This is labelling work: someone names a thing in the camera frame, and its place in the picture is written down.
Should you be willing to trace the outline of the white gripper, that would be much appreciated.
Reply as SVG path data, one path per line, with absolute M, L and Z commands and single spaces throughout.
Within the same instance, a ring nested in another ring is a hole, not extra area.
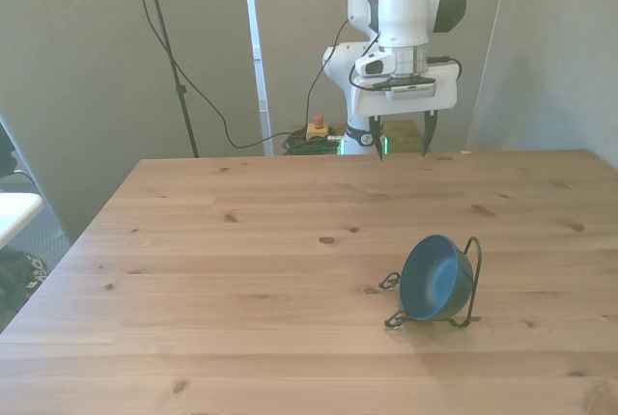
M 424 112 L 421 154 L 430 149 L 437 126 L 437 112 L 451 109 L 457 103 L 458 64 L 432 64 L 421 79 L 412 84 L 390 85 L 394 78 L 356 76 L 351 87 L 351 113 L 369 118 L 369 130 L 379 160 L 383 160 L 381 116 Z

